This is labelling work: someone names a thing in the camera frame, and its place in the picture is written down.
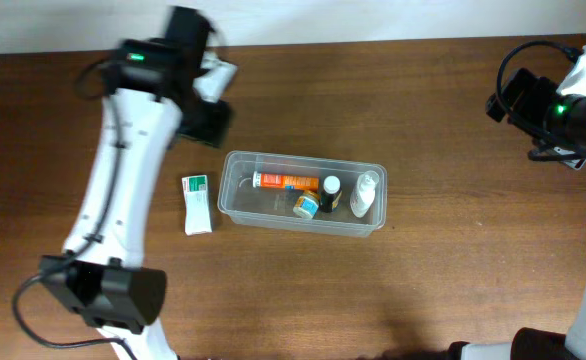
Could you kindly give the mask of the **white green Panadol box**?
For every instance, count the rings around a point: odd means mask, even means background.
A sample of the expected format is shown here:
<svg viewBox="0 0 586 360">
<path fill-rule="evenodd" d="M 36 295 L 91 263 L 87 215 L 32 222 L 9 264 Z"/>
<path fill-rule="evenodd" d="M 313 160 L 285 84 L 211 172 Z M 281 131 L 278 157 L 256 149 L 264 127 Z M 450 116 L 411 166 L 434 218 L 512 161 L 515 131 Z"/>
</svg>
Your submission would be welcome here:
<svg viewBox="0 0 586 360">
<path fill-rule="evenodd" d="M 209 187 L 206 175 L 182 179 L 185 200 L 185 233 L 187 236 L 211 233 L 212 222 L 209 204 Z"/>
</svg>

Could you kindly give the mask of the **orange tablet tube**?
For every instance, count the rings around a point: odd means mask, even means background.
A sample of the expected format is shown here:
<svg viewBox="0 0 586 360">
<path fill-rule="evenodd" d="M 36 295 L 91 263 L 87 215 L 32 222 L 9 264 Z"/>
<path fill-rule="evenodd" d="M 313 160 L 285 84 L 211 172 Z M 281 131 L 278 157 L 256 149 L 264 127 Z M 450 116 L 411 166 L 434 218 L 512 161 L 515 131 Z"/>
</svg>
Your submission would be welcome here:
<svg viewBox="0 0 586 360">
<path fill-rule="evenodd" d="M 262 172 L 254 172 L 252 176 L 252 186 L 256 188 L 317 192 L 319 189 L 319 184 L 319 179 L 315 177 Z"/>
</svg>

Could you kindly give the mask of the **gold lid balm jar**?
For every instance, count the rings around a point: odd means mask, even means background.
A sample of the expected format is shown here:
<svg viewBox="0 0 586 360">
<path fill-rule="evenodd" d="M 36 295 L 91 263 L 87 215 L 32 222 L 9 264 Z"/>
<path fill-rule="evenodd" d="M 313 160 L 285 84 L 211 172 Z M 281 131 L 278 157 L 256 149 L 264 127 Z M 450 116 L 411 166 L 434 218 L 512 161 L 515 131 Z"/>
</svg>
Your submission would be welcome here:
<svg viewBox="0 0 586 360">
<path fill-rule="evenodd" d="M 320 197 L 312 191 L 304 191 L 296 201 L 293 212 L 300 218 L 313 219 L 319 209 Z"/>
</svg>

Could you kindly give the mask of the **dark bottle white cap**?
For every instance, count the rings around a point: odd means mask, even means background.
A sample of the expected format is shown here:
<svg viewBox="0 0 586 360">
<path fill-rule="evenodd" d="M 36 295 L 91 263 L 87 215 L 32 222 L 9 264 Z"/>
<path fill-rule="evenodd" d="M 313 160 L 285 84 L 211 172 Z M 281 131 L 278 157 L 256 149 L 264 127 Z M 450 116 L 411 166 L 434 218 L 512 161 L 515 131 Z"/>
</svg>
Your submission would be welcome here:
<svg viewBox="0 0 586 360">
<path fill-rule="evenodd" d="M 322 185 L 320 209 L 325 213 L 331 213 L 339 205 L 342 195 L 341 181 L 336 176 L 328 176 L 324 179 Z"/>
</svg>

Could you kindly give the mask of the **white spray bottle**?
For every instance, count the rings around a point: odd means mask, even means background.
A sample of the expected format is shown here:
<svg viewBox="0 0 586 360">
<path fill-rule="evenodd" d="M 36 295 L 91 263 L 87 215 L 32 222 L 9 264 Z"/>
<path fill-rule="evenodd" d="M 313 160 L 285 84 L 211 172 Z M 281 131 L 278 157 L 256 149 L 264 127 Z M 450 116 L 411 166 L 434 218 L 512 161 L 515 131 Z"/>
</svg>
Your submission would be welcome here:
<svg viewBox="0 0 586 360">
<path fill-rule="evenodd" d="M 361 174 L 350 196 L 350 208 L 357 218 L 363 218 L 375 199 L 376 187 L 380 177 L 374 171 Z"/>
</svg>

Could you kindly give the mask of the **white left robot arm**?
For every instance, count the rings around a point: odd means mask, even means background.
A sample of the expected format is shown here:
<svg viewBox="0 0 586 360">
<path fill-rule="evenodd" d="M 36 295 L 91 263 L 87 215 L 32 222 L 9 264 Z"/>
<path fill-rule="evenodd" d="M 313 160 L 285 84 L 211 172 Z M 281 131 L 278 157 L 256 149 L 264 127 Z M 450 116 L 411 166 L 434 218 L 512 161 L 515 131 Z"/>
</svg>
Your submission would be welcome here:
<svg viewBox="0 0 586 360">
<path fill-rule="evenodd" d="M 126 39 L 98 63 L 102 127 L 79 217 L 58 256 L 41 259 L 35 282 L 99 332 L 121 359 L 171 359 L 160 321 L 167 276 L 146 268 L 144 233 L 165 153 L 179 138 L 219 147 L 232 111 L 196 80 L 214 28 L 174 7 L 163 35 Z"/>
</svg>

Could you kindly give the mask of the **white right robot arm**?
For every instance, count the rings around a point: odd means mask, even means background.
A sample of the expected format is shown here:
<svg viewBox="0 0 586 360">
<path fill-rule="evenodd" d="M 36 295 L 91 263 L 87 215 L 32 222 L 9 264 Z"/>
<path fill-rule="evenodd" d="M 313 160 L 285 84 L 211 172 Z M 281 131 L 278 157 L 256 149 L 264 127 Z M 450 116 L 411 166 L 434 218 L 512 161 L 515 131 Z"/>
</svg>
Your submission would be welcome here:
<svg viewBox="0 0 586 360">
<path fill-rule="evenodd" d="M 504 74 L 518 53 L 532 47 L 560 51 L 573 67 L 561 83 L 520 68 Z M 548 40 L 530 41 L 511 50 L 502 60 L 496 90 L 485 105 L 487 116 L 508 121 L 533 140 L 527 154 L 533 162 L 562 163 L 577 169 L 586 162 L 586 45 L 574 48 Z M 577 317 L 565 334 L 520 329 L 505 343 L 450 345 L 450 359 L 586 359 L 586 286 Z"/>
</svg>

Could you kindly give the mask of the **clear plastic container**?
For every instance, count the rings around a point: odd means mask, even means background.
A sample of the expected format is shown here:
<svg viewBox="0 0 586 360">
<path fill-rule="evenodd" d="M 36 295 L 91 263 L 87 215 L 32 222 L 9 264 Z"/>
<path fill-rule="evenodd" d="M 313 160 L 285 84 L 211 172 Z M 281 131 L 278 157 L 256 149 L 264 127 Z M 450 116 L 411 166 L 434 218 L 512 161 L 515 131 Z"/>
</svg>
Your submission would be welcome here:
<svg viewBox="0 0 586 360">
<path fill-rule="evenodd" d="M 366 172 L 376 173 L 379 183 L 371 207 L 358 218 L 351 210 L 349 200 L 358 178 Z M 256 173 L 319 180 L 335 176 L 341 182 L 342 197 L 333 212 L 319 210 L 313 218 L 304 219 L 294 213 L 294 205 L 303 194 L 301 190 L 256 187 L 253 185 Z M 241 225 L 367 237 L 386 222 L 387 172 L 383 166 L 374 163 L 232 151 L 227 155 L 222 171 L 218 208 Z"/>
</svg>

